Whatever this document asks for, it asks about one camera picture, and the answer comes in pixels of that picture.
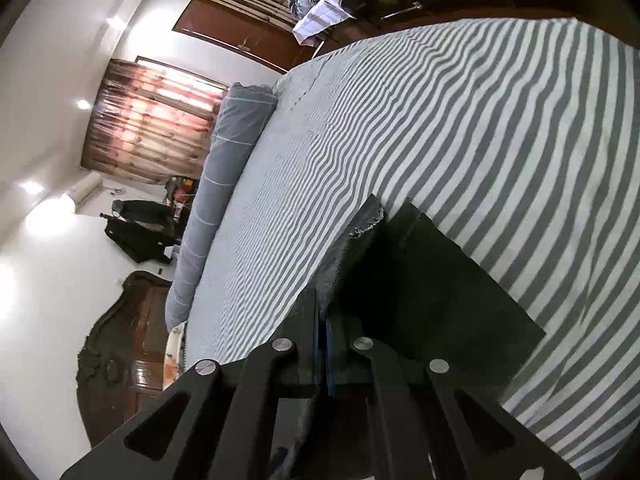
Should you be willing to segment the grey rolled blanket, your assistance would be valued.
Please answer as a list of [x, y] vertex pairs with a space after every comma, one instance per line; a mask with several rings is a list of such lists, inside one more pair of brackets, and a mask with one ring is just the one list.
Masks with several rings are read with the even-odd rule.
[[277, 104], [271, 88], [238, 82], [232, 84], [222, 100], [166, 299], [168, 330], [189, 315], [210, 246], [235, 185]]

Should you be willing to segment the floral white mattress edge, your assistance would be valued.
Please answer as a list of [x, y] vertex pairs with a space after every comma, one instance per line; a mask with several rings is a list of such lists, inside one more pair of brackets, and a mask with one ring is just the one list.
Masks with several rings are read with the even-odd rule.
[[164, 390], [169, 388], [183, 373], [185, 333], [186, 322], [178, 324], [168, 333], [163, 364]]

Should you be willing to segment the dark grey denim pants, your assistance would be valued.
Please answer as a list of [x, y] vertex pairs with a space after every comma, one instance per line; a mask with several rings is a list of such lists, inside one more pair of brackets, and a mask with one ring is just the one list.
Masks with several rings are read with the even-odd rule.
[[352, 341], [368, 337], [410, 361], [443, 360], [465, 385], [499, 399], [544, 336], [410, 203], [389, 217], [370, 196], [324, 255], [314, 287], [331, 386], [353, 368]]

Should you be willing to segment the black bag on wall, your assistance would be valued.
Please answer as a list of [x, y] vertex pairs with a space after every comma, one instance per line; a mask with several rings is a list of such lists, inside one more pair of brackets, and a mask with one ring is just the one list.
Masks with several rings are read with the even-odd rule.
[[169, 206], [150, 200], [114, 200], [106, 221], [105, 234], [135, 263], [171, 263], [177, 245], [174, 220]]

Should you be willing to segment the brown wooden cupboard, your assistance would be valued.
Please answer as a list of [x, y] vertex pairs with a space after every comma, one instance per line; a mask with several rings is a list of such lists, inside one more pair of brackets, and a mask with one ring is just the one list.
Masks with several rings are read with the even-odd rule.
[[190, 0], [174, 32], [214, 44], [285, 74], [314, 56], [290, 32], [208, 0]]

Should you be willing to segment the dark wooden headboard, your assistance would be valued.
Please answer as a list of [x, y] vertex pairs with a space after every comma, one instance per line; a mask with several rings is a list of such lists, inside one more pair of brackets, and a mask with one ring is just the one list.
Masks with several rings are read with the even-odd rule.
[[97, 446], [163, 391], [169, 282], [136, 271], [94, 323], [78, 358], [76, 398], [91, 446]]

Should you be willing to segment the brown patterned curtain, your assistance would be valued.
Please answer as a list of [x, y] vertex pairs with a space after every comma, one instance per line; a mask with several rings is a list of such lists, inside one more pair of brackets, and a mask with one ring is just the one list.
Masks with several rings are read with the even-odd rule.
[[228, 87], [177, 67], [113, 58], [94, 101], [81, 166], [145, 184], [197, 179]]

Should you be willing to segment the grey white striped bedsheet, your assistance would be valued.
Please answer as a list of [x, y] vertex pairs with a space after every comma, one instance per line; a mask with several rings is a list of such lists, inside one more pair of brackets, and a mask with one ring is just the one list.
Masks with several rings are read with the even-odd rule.
[[585, 479], [639, 421], [639, 52], [588, 24], [488, 18], [294, 68], [236, 185], [186, 362], [246, 356], [369, 196], [415, 204], [544, 330], [503, 407]]

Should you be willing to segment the white air conditioner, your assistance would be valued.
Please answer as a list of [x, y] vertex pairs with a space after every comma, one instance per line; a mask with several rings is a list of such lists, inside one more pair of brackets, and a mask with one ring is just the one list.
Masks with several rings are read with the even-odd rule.
[[102, 183], [103, 177], [96, 171], [90, 171], [68, 188], [61, 195], [61, 198], [66, 203], [78, 207], [93, 192], [96, 192], [102, 186]]

